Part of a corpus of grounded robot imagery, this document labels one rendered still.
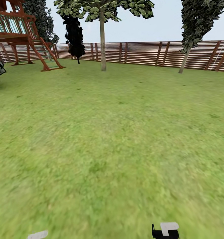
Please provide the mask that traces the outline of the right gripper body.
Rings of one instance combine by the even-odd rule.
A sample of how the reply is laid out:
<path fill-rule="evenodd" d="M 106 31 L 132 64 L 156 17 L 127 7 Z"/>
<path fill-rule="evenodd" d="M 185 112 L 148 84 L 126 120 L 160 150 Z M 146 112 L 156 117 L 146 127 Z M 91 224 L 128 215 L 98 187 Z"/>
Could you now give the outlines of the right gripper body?
<path fill-rule="evenodd" d="M 154 230 L 154 235 L 156 239 L 178 239 L 175 230 L 168 230 L 169 236 L 163 236 L 162 230 Z"/>

